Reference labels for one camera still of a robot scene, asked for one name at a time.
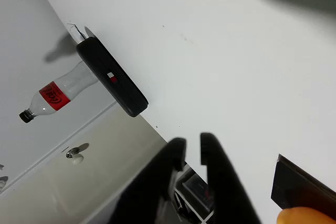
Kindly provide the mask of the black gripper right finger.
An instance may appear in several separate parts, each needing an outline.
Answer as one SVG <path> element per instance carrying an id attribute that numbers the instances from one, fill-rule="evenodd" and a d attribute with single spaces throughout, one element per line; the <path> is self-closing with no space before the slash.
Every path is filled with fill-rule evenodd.
<path id="1" fill-rule="evenodd" d="M 214 198 L 214 223 L 260 223 L 259 217 L 219 140 L 200 134 L 201 164 Z"/>

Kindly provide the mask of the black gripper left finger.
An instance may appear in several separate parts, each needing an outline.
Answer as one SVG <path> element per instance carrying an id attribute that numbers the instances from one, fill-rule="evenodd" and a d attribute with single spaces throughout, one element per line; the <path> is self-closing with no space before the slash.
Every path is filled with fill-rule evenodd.
<path id="1" fill-rule="evenodd" d="M 122 192 L 108 223 L 160 223 L 183 170 L 186 146 L 181 137 L 166 143 Z"/>

